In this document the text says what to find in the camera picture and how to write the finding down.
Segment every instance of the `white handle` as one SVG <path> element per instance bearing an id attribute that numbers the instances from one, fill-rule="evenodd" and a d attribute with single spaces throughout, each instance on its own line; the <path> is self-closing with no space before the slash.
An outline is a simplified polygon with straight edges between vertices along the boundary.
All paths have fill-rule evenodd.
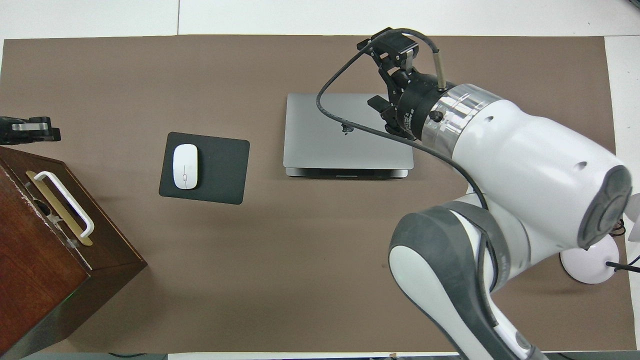
<path id="1" fill-rule="evenodd" d="M 42 172 L 39 172 L 33 178 L 38 180 L 38 181 L 41 181 L 45 177 L 48 177 L 51 180 L 51 182 L 53 183 L 53 185 L 55 185 L 58 188 L 60 193 L 62 193 L 62 196 L 65 197 L 67 202 L 69 204 L 71 204 L 73 209 L 76 211 L 76 213 L 82 218 L 82 220 L 86 224 L 86 229 L 82 232 L 82 234 L 80 234 L 80 237 L 81 238 L 85 238 L 85 237 L 89 236 L 89 234 L 91 234 L 93 232 L 93 220 L 91 220 L 89 215 L 86 214 L 86 212 L 80 206 L 80 204 L 78 204 L 78 202 L 74 199 L 74 197 L 71 195 L 71 193 L 69 193 L 67 188 L 65 188 L 65 186 L 62 185 L 62 182 L 60 181 L 60 179 L 58 179 L 58 177 L 55 174 L 53 174 L 52 172 L 49 172 L 49 171 L 42 171 Z"/>

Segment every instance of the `mouse pad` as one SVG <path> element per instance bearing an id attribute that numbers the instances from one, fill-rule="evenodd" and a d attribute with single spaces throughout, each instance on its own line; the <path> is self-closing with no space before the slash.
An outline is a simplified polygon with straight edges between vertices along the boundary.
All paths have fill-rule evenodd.
<path id="1" fill-rule="evenodd" d="M 198 183 L 182 190 L 173 182 L 173 150 L 184 143 L 198 148 Z M 249 142 L 214 136 L 169 133 L 164 148 L 164 162 L 159 193 L 167 197 L 241 204 L 244 197 Z"/>

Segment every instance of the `silver laptop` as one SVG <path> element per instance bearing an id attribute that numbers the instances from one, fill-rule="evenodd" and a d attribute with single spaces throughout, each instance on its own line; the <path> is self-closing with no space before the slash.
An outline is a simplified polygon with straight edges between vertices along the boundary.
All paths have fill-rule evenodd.
<path id="1" fill-rule="evenodd" d="M 385 121 L 367 105 L 375 95 L 324 94 L 322 105 L 344 119 L 384 131 Z M 413 168 L 413 151 L 358 129 L 345 135 L 340 123 L 317 109 L 316 94 L 289 94 L 283 164 L 288 176 L 406 177 Z"/>

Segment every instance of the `brown wooden cabinet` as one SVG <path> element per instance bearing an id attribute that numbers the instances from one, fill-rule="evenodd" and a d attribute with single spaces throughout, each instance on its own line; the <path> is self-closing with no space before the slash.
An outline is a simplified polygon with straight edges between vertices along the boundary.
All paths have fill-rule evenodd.
<path id="1" fill-rule="evenodd" d="M 65 339 L 146 265 L 63 162 L 0 147 L 1 360 Z"/>

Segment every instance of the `white mouse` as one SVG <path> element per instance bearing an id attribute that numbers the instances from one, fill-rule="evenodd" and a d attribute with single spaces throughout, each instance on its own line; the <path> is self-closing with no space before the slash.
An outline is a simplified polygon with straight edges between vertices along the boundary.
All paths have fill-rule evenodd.
<path id="1" fill-rule="evenodd" d="M 178 145 L 173 150 L 173 182 L 183 190 L 198 184 L 198 148 L 192 143 Z"/>

